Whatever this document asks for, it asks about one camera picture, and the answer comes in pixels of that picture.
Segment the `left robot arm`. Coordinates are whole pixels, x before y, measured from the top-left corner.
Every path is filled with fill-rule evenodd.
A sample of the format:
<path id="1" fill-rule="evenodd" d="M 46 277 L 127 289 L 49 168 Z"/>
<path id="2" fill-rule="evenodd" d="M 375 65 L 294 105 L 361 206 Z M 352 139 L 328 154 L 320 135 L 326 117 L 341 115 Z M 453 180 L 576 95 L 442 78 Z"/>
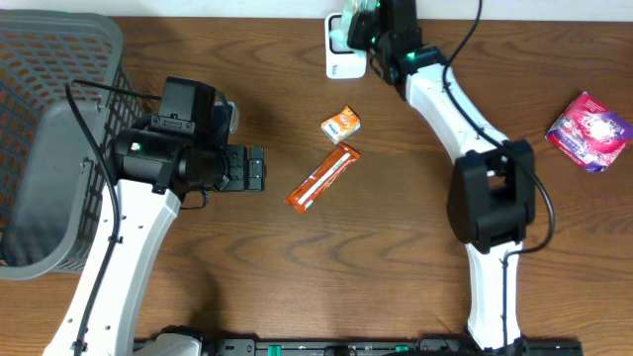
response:
<path id="1" fill-rule="evenodd" d="M 223 92 L 170 76 L 159 110 L 98 151 L 105 186 L 93 244 L 47 355 L 205 355 L 204 335 L 168 326 L 135 344 L 137 318 L 160 245 L 190 193 L 261 192 L 264 149 L 228 141 L 238 110 Z"/>

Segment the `white barcode scanner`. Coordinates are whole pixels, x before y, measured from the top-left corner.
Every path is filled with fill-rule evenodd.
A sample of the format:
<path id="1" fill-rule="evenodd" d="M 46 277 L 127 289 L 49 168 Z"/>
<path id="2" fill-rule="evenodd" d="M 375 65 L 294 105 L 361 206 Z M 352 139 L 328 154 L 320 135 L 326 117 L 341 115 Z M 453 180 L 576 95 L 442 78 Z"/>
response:
<path id="1" fill-rule="evenodd" d="M 330 37 L 332 31 L 340 29 L 341 18 L 341 13 L 331 13 L 324 19 L 325 73 L 334 80 L 360 78 L 366 72 L 366 54 L 357 53 Z"/>

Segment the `grey plastic mesh basket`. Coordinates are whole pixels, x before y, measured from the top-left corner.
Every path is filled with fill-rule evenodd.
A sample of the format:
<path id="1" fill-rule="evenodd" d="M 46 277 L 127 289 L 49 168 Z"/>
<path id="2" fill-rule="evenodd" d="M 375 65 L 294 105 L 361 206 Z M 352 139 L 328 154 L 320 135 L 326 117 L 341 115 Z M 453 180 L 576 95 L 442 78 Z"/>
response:
<path id="1" fill-rule="evenodd" d="M 101 147 L 142 116 L 124 45 L 105 16 L 2 11 L 2 279 L 83 269 L 104 178 L 67 99 Z"/>

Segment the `orange white small packet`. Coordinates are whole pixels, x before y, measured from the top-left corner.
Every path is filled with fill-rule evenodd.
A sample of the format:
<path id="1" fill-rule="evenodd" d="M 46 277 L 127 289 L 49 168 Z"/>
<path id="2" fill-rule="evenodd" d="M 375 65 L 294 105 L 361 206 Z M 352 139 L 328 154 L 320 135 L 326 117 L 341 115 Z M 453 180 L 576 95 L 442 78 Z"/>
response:
<path id="1" fill-rule="evenodd" d="M 346 106 L 339 114 L 322 122 L 320 128 L 334 144 L 339 144 L 361 128 L 361 121 L 359 116 Z"/>

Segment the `purple snack packet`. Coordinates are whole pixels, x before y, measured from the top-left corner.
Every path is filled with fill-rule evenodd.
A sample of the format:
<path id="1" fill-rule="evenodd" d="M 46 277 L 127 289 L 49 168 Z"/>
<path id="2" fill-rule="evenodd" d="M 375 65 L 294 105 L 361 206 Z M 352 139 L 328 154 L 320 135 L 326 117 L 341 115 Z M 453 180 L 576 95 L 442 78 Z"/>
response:
<path id="1" fill-rule="evenodd" d="M 632 126 L 583 92 L 559 116 L 545 138 L 584 171 L 600 173 L 632 140 Z"/>

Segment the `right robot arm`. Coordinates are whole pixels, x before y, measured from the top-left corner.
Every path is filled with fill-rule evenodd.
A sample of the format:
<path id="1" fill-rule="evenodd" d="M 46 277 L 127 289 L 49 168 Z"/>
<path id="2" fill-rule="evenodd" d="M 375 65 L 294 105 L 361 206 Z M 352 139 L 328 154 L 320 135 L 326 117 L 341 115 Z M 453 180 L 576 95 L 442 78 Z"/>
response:
<path id="1" fill-rule="evenodd" d="M 413 1 L 347 1 L 340 29 L 346 46 L 426 120 L 453 171 L 447 217 L 464 244 L 471 283 L 467 332 L 484 355 L 521 355 L 516 316 L 519 257 L 535 218 L 534 154 L 491 125 L 454 76 L 457 55 L 425 44 Z"/>

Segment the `mint green tissue packet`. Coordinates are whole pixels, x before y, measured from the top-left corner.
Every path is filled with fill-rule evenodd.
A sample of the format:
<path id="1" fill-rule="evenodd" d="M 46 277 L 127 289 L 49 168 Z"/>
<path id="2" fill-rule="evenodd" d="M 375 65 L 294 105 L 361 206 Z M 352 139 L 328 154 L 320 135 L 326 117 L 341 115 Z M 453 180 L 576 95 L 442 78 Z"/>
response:
<path id="1" fill-rule="evenodd" d="M 379 0 L 345 0 L 340 29 L 330 37 L 352 50 L 366 50 L 376 32 L 379 7 Z"/>

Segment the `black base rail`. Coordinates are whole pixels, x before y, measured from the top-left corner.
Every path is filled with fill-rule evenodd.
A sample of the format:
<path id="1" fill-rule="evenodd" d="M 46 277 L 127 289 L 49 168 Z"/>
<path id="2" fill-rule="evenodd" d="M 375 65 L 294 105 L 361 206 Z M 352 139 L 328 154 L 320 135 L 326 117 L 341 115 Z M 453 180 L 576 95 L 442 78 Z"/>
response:
<path id="1" fill-rule="evenodd" d="M 465 337 L 431 335 L 416 341 L 283 341 L 253 339 L 180 340 L 177 334 L 162 334 L 153 341 L 137 343 L 135 355 L 203 356 L 382 356 L 382 355 L 533 355 L 583 356 L 579 341 L 519 340 L 508 349 L 478 349 Z"/>

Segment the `orange snack bar wrapper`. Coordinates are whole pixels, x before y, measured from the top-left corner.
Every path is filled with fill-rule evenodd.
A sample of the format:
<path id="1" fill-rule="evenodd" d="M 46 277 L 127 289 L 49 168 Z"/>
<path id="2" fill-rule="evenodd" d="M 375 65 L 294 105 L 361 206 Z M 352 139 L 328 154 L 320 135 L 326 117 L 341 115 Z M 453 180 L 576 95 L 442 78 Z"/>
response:
<path id="1" fill-rule="evenodd" d="M 285 203 L 297 212 L 305 214 L 314 201 L 360 157 L 361 154 L 350 145 L 339 144 L 323 163 L 286 198 Z"/>

